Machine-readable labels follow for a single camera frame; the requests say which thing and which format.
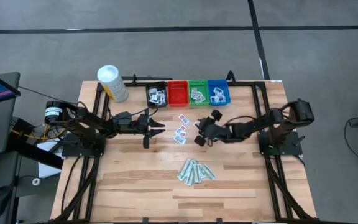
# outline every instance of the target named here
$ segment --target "green bin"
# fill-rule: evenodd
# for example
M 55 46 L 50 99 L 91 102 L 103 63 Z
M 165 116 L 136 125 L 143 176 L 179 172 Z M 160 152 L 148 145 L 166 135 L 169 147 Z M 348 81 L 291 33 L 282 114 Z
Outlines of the green bin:
M 191 106 L 207 106 L 209 105 L 209 93 L 208 93 L 208 80 L 189 80 L 189 102 Z M 191 89 L 197 88 L 198 92 L 201 92 L 205 97 L 205 100 L 201 103 L 196 103 L 195 100 L 191 98 Z

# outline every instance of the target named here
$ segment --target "wooden table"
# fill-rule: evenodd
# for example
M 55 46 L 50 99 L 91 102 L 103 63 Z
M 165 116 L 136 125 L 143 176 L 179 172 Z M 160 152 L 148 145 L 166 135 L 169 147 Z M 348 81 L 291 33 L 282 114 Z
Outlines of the wooden table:
M 79 100 L 92 108 L 96 93 L 95 81 L 82 84 Z M 283 83 L 266 81 L 270 107 L 287 102 Z M 144 87 L 128 88 L 129 97 L 123 103 L 110 101 L 112 114 L 123 111 L 138 112 L 147 107 Z M 251 88 L 230 87 L 231 104 L 219 107 L 223 114 L 220 123 L 240 115 L 256 116 Z M 166 125 L 166 131 L 150 140 L 150 149 L 142 147 L 141 135 L 120 135 L 107 141 L 100 160 L 92 222 L 213 222 L 272 221 L 275 220 L 270 197 L 267 171 L 259 154 L 256 135 L 236 144 L 214 143 L 213 147 L 199 147 L 193 140 L 197 129 L 193 122 L 209 116 L 212 107 L 160 108 L 153 119 Z M 187 142 L 180 145 L 173 140 L 174 132 L 182 122 L 179 114 L 187 116 Z M 177 179 L 177 172 L 187 159 L 207 164 L 217 175 L 214 181 L 187 186 Z M 75 158 L 66 159 L 55 197 L 51 218 L 60 214 L 60 205 L 68 173 Z M 289 191 L 311 216 L 316 216 L 305 169 L 293 156 L 282 156 Z M 65 206 L 78 188 L 82 158 L 71 177 Z M 285 207 L 279 190 L 282 216 Z M 81 204 L 80 218 L 85 215 L 88 193 Z

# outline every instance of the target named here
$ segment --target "stack of cards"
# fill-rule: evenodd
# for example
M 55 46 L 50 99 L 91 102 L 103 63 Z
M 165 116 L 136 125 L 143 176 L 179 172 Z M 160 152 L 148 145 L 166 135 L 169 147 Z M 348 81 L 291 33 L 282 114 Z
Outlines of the stack of cards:
M 195 101 L 195 103 L 201 103 L 205 100 L 205 97 L 202 92 L 198 92 L 197 88 L 191 88 L 191 99 Z
M 188 124 L 188 123 L 190 122 L 189 119 L 188 119 L 185 115 L 183 115 L 183 114 L 179 115 L 178 118 L 179 118 L 184 124 Z
M 184 125 L 180 126 L 175 131 L 175 137 L 173 138 L 179 144 L 184 144 L 186 142 L 186 127 Z
M 215 87 L 214 94 L 215 94 L 215 96 L 211 96 L 211 102 L 214 102 L 214 103 L 225 103 L 226 102 L 226 97 L 224 96 L 222 89 Z
M 190 122 L 189 119 L 183 114 L 179 115 L 178 118 L 183 122 L 183 124 L 188 124 Z M 173 140 L 179 144 L 184 144 L 186 142 L 186 127 L 184 125 L 180 126 L 175 131 L 175 137 L 173 137 Z
M 206 164 L 199 164 L 195 159 L 188 159 L 182 170 L 177 175 L 180 181 L 186 179 L 185 184 L 192 186 L 193 184 L 201 183 L 201 180 L 208 178 L 210 180 L 216 179 L 216 175 L 212 172 Z
M 156 106 L 161 106 L 165 104 L 165 90 L 159 91 L 156 88 L 149 89 L 149 98 L 150 102 L 154 103 Z

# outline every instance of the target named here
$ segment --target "blue bin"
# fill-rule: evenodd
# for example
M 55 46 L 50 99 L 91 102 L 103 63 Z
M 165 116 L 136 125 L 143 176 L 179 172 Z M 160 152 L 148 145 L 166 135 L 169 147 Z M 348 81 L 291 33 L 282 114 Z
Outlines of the blue bin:
M 209 97 L 214 96 L 214 89 L 215 87 L 218 87 L 223 90 L 223 94 L 226 97 L 225 103 L 215 103 L 210 101 L 210 104 L 212 106 L 222 106 L 226 105 L 231 102 L 230 100 L 230 92 L 229 92 L 229 86 L 227 85 L 227 80 L 208 80 L 208 91 L 209 91 Z

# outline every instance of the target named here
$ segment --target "bottle cap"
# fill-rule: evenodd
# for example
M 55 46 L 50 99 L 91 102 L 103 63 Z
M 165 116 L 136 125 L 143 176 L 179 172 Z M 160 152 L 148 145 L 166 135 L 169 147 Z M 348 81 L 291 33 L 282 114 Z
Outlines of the bottle cap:
M 114 65 L 105 65 L 98 70 L 98 80 L 104 83 L 111 82 L 118 77 L 118 69 Z

